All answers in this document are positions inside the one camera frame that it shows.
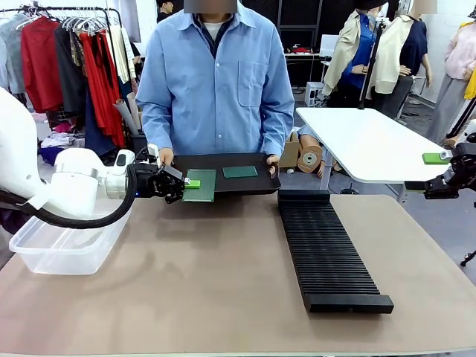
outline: table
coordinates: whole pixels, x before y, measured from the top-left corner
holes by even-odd
[[[476,347],[476,288],[387,196],[332,204],[392,315],[308,315],[277,198],[138,200],[96,275],[0,271],[0,352],[394,356]]]
[[[449,165],[425,165],[422,155],[443,149],[374,109],[298,108],[327,148],[321,189],[327,190],[335,158],[354,180],[386,184],[404,204],[406,181],[428,181]],[[396,192],[390,184],[399,184]]]

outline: navy blue top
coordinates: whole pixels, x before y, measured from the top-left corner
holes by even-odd
[[[369,19],[367,15],[360,13],[360,40],[358,50],[353,60],[349,63],[344,72],[342,72],[340,84],[351,84],[357,88],[364,86],[365,76],[363,74],[352,73],[352,68],[356,65],[369,65],[372,47],[376,40],[376,35],[369,28]]]
[[[411,70],[411,75],[416,76],[422,64],[423,56],[428,53],[428,40],[426,38],[426,25],[422,20],[413,19],[408,38],[400,54],[400,65]]]

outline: shirt pocket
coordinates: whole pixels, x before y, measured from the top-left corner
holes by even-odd
[[[238,62],[238,103],[241,106],[260,106],[268,65]]]

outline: red garment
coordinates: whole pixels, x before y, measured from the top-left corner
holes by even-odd
[[[120,99],[118,76],[104,35],[82,33],[80,38],[97,125],[117,147],[124,147],[122,117],[113,106]]]
[[[60,26],[40,17],[22,30],[22,66],[25,89],[37,113],[62,106],[60,73],[54,31]]]

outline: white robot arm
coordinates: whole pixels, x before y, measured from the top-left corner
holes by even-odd
[[[135,154],[121,150],[113,167],[105,167],[89,149],[66,149],[57,156],[48,183],[39,177],[36,125],[30,112],[4,89],[0,89],[0,110],[0,202],[53,225],[97,228],[121,218],[136,196],[160,196],[172,203],[183,195],[181,173],[157,165],[154,145],[149,146],[148,162],[134,164]],[[123,199],[123,203],[104,219],[87,220],[97,197]]]

